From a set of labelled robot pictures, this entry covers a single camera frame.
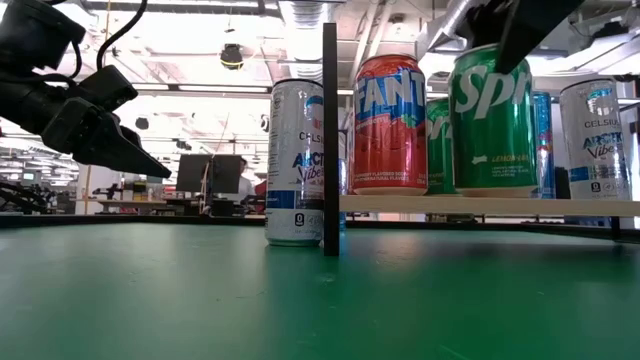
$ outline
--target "red soda can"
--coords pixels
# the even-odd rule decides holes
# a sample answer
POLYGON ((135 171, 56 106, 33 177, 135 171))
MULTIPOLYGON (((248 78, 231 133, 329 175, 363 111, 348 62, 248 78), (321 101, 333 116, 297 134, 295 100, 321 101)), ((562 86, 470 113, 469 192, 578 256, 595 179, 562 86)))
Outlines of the red soda can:
POLYGON ((409 55, 367 59, 354 89, 353 189, 358 195, 427 191, 425 78, 409 55))

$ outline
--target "white energy drink can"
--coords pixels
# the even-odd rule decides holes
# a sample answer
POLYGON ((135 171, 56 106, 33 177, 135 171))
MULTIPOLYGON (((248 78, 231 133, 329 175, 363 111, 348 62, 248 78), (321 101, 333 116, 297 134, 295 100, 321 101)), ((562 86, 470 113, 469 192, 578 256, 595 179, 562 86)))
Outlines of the white energy drink can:
POLYGON ((630 200, 615 83, 593 80, 560 94, 572 199, 630 200))
POLYGON ((324 209, 322 85, 277 82, 271 95, 265 236, 272 245, 317 246, 324 209))

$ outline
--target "sprite logo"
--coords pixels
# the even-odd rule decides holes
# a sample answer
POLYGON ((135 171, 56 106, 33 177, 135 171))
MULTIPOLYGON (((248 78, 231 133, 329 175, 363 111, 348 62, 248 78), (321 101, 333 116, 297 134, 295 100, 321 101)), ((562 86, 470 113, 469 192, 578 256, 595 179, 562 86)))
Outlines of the sprite logo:
POLYGON ((427 138, 429 140, 437 140, 440 137, 440 133, 443 132, 443 128, 445 129, 444 131, 446 131, 444 138, 453 138, 453 129, 451 128, 451 122, 449 122, 448 116, 438 116, 435 121, 427 121, 427 138))
POLYGON ((518 79, 516 81, 511 74, 490 73, 487 75, 487 70, 486 66, 478 65, 469 68, 462 74, 459 86, 460 90, 465 94, 467 101, 462 103, 458 97, 456 99, 455 112, 465 113, 475 107, 476 113, 473 119, 478 120, 487 117, 489 108, 501 105, 507 100, 511 100, 511 103, 514 105, 522 103, 527 85, 531 83, 530 73, 518 73, 518 79), (483 80, 484 86, 482 88, 478 89, 473 84, 472 80, 474 76, 483 80), (498 83, 502 84, 502 89, 496 97, 495 92, 498 83))

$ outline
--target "ceiling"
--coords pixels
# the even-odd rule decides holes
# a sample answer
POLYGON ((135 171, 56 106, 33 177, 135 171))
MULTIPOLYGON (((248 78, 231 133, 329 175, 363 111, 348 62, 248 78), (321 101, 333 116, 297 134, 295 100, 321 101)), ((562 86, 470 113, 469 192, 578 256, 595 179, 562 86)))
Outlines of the ceiling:
MULTIPOLYGON (((139 2, 69 0, 56 6, 87 29, 80 46, 83 66, 79 80, 95 72, 96 53, 107 32, 113 35, 122 27, 139 2)), ((132 83, 172 84, 170 90, 176 90, 175 84, 270 87, 278 80, 320 66, 320 29, 310 29, 308 24, 301 29, 302 25, 283 21, 289 18, 280 10, 287 6, 267 0, 260 14, 255 1, 149 0, 147 12, 115 43, 106 62, 117 66, 132 83), (240 44, 244 57, 240 70, 228 70, 221 64, 220 53, 225 44, 240 44)), ((322 8, 338 26, 339 88, 350 88, 354 68, 362 59, 386 53, 416 55, 421 30, 444 15, 446 6, 446 0, 351 0, 331 2, 322 8)), ((628 6, 629 1, 588 0, 579 15, 588 20, 628 6)), ((568 33, 564 36, 567 40, 557 46, 550 42, 551 47, 571 43, 570 35, 575 34, 566 26, 562 33, 568 33)), ((55 71, 69 74, 74 67, 75 56, 69 49, 55 71)), ((268 93, 240 96, 221 91, 140 92, 141 96, 116 113, 125 126, 138 131, 145 149, 170 168, 177 170, 180 153, 217 152, 243 154, 255 172, 266 172, 268 138, 262 121, 269 114, 268 93), (139 117, 148 119, 149 129, 135 127, 139 117), (178 149, 175 139, 187 140, 192 150, 178 149)), ((5 160, 9 153, 55 160, 53 152, 47 151, 36 136, 6 120, 0 120, 0 128, 13 138, 0 142, 0 156, 5 160), (22 138, 24 143, 17 144, 16 138, 22 138)), ((6 166, 0 162, 0 170, 6 166)))

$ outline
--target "green table surface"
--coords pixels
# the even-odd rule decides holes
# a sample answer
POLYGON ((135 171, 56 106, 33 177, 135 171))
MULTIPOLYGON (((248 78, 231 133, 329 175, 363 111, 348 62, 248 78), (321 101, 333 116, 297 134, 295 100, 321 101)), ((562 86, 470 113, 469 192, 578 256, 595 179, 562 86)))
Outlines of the green table surface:
POLYGON ((640 359, 635 246, 349 230, 344 254, 260 227, 0 231, 0 359, 640 359))

